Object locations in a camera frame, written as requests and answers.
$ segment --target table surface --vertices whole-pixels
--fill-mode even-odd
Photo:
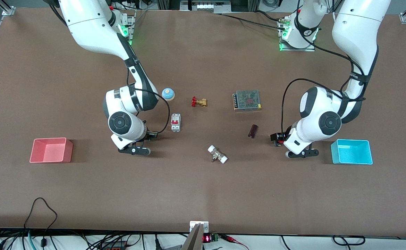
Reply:
[[[267,24],[256,13],[237,14]],[[325,17],[317,44],[340,52]],[[285,158],[269,135],[280,129],[282,93],[299,77],[339,89],[349,62],[322,51],[281,52],[275,30],[207,12],[149,11],[133,49],[158,90],[171,87],[182,131],[146,143],[148,157],[117,152],[102,111],[108,90],[125,84],[124,63],[79,47],[49,8],[19,8],[0,27],[0,227],[21,227],[41,196],[57,211],[55,228],[137,231],[210,230],[255,234],[406,237],[406,25],[386,16],[379,60],[359,117],[316,142],[320,155]],[[287,93],[285,127],[300,118],[310,88]],[[263,109],[237,113],[236,90],[260,90]],[[192,108],[192,96],[208,106]],[[139,117],[163,127],[161,101]],[[252,124],[259,130],[247,137]],[[35,138],[67,137],[72,163],[30,164]],[[369,140],[372,166],[333,165],[337,138]],[[207,148],[229,160],[211,163]],[[38,203],[27,226],[53,215]]]

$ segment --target pink bin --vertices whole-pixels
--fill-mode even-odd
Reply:
[[[72,149],[67,138],[34,139],[30,163],[70,163]]]

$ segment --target robotic arm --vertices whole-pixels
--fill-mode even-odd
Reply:
[[[389,5],[390,0],[345,0],[333,27],[333,39],[356,63],[348,86],[345,91],[333,90],[334,93],[323,87],[312,87],[303,94],[299,109],[302,118],[289,128],[284,141],[290,150],[287,156],[303,154],[312,142],[332,137],[342,124],[359,115],[361,98],[378,56],[377,32]],[[296,48],[307,47],[309,43],[302,35],[313,41],[325,13],[325,0],[305,0],[299,20],[296,13],[290,17],[295,25],[288,35],[288,43]]]
[[[153,109],[158,102],[154,93],[158,92],[128,39],[119,33],[118,25],[123,25],[122,19],[127,17],[118,10],[111,11],[105,0],[63,0],[59,1],[59,5],[70,33],[79,46],[92,52],[120,57],[134,77],[134,84],[106,93],[103,109],[109,129],[114,133],[111,139],[119,152],[148,155],[149,149],[135,147],[135,143],[157,135],[149,133],[144,122],[133,113]]]

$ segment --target blue bin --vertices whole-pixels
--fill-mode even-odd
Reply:
[[[334,164],[371,165],[370,142],[366,140],[338,139],[331,144]]]

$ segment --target electrical wire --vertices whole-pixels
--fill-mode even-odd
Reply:
[[[55,210],[53,210],[53,209],[49,206],[49,204],[47,204],[47,201],[46,201],[44,198],[38,197],[38,198],[36,198],[36,199],[33,201],[33,203],[32,203],[32,208],[30,209],[29,215],[27,216],[26,221],[24,222],[24,226],[23,226],[23,227],[24,227],[24,229],[26,229],[26,224],[27,224],[27,222],[29,221],[30,215],[32,215],[32,211],[33,211],[33,207],[35,206],[35,202],[38,201],[38,200],[40,200],[40,199],[44,201],[44,204],[46,204],[46,207],[47,207],[49,210],[51,210],[51,211],[54,213],[54,215],[55,215],[55,219],[52,221],[52,223],[50,223],[50,225],[46,228],[46,230],[44,230],[43,239],[45,239],[47,230],[49,230],[49,228],[55,223],[55,221],[57,221],[58,214],[55,212]]]
[[[337,241],[336,241],[336,237],[341,238],[341,240],[343,240],[344,243],[339,243],[339,242],[337,242]],[[345,239],[343,236],[341,236],[341,235],[333,235],[333,241],[334,241],[334,243],[336,243],[337,245],[341,245],[341,246],[343,246],[343,247],[348,247],[348,250],[351,250],[351,246],[352,246],[352,245],[354,245],[354,246],[363,245],[363,244],[365,244],[365,242],[366,242],[366,239],[365,239],[364,236],[357,236],[357,237],[353,237],[353,238],[363,239],[363,241],[360,242],[360,243],[348,243],[348,242],[346,241],[346,239]]]
[[[280,237],[282,237],[282,241],[284,242],[284,245],[285,245],[285,247],[287,248],[287,250],[291,250],[291,249],[288,247],[288,245],[286,244],[284,236],[281,235]]]
[[[49,237],[50,241],[52,242],[53,248],[55,248],[55,250],[58,250],[57,246],[55,245],[55,242],[53,242],[52,235],[50,235]]]
[[[275,28],[277,30],[285,30],[285,28],[283,28],[283,27],[277,27],[277,26],[272,26],[272,25],[268,25],[268,24],[257,23],[257,22],[247,20],[247,19],[243,19],[243,18],[236,17],[236,16],[230,16],[230,15],[224,15],[224,14],[217,14],[217,15],[227,16],[227,17],[234,18],[234,19],[237,19],[237,20],[240,20],[240,21],[245,21],[245,22],[248,22],[248,23],[252,23],[252,24],[256,24],[256,25],[260,25],[260,26],[264,26],[264,27],[271,27],[271,28]]]
[[[306,79],[306,78],[297,78],[297,79],[294,79],[293,81],[291,81],[291,82],[287,85],[287,87],[286,87],[286,89],[285,89],[285,91],[284,91],[284,96],[283,96],[283,98],[282,98],[282,120],[281,120],[281,123],[280,123],[280,128],[281,128],[281,131],[282,131],[282,135],[284,135],[284,103],[285,103],[285,96],[286,96],[286,93],[287,93],[287,91],[288,91],[288,88],[291,86],[291,84],[293,84],[293,83],[296,82],[296,81],[308,81],[308,82],[311,82],[311,83],[313,83],[313,84],[316,84],[316,85],[319,86],[319,87],[324,88],[327,92],[330,92],[331,94],[333,94],[333,95],[337,96],[338,98],[342,99],[342,97],[341,97],[340,95],[338,95],[336,92],[330,90],[330,88],[328,88],[328,87],[324,86],[323,84],[320,84],[320,83],[318,83],[318,82],[316,82],[316,81],[313,81],[313,80],[310,80],[310,79]],[[365,98],[360,98],[360,99],[350,99],[349,101],[351,102],[351,101],[364,101],[364,100],[365,100]]]
[[[141,234],[138,235],[138,240],[137,240],[134,244],[128,245],[127,241],[129,240],[129,238],[127,238],[127,240],[126,240],[126,245],[127,245],[127,247],[131,247],[131,246],[136,245],[136,244],[140,241],[140,239],[141,239]]]
[[[127,84],[127,87],[129,87],[129,68],[127,68],[126,84]],[[144,91],[144,92],[148,92],[148,93],[150,93],[150,94],[156,95],[156,96],[158,96],[159,98],[161,98],[161,99],[166,103],[166,105],[168,106],[168,120],[166,121],[166,124],[164,125],[164,128],[163,128],[161,131],[159,131],[158,133],[162,133],[163,131],[165,131],[166,128],[168,127],[168,125],[169,125],[169,117],[171,116],[171,107],[169,106],[168,101],[166,101],[166,99],[163,98],[163,97],[162,97],[161,95],[159,95],[158,93],[155,93],[155,92],[153,92],[153,91],[151,91],[151,90],[145,90],[145,89],[135,89],[135,90]]]
[[[134,25],[138,22],[138,20],[141,20],[141,18],[146,14],[147,10],[149,10],[149,7],[150,5],[148,5],[146,7],[146,10],[141,14],[141,16],[137,20],[135,20]]]
[[[30,230],[27,232],[27,238],[28,238],[28,240],[30,242],[30,246],[32,247],[32,249],[36,250],[36,247],[35,247],[35,245],[33,244],[33,241],[32,241],[32,237],[30,236]]]
[[[52,9],[53,13],[55,14],[55,16],[58,17],[58,19],[60,19],[60,21],[67,27],[66,21],[63,19],[63,17],[60,15],[60,13],[57,11],[56,7],[53,5],[50,5],[50,8]]]
[[[143,250],[146,250],[146,249],[144,248],[144,234],[141,235],[141,242],[143,243]]]
[[[261,11],[261,10],[256,10],[256,11],[254,11],[254,12],[255,12],[255,13],[262,13],[262,14],[264,14],[268,19],[273,20],[273,21],[276,21],[276,22],[278,22],[279,19],[281,19],[281,18],[273,18],[273,17],[270,17],[266,12]]]
[[[298,0],[298,2],[297,2],[297,9],[300,8],[299,6],[300,6],[300,0]],[[295,19],[296,19],[295,22],[298,22],[298,11],[296,11]],[[314,46],[315,48],[320,49],[320,50],[322,50],[322,51],[324,51],[324,52],[328,52],[328,53],[330,53],[330,54],[336,55],[336,56],[338,56],[338,57],[341,57],[341,58],[344,58],[344,59],[350,61],[351,63],[353,63],[354,65],[356,65],[356,67],[360,70],[360,73],[361,73],[362,75],[364,74],[362,68],[360,67],[360,65],[358,65],[356,62],[354,62],[351,58],[346,57],[346,56],[341,55],[341,54],[339,54],[339,53],[336,53],[336,52],[333,52],[333,51],[330,51],[330,50],[328,50],[328,49],[324,49],[324,48],[322,48],[322,47],[319,47],[319,46],[315,45],[313,42],[309,41],[309,40],[305,37],[305,35],[303,35],[303,33],[302,33],[301,30],[299,30],[299,29],[297,29],[297,30],[298,30],[298,32],[300,33],[300,35],[302,36],[302,38],[303,38],[307,43],[309,43],[310,45],[312,45],[312,46]]]

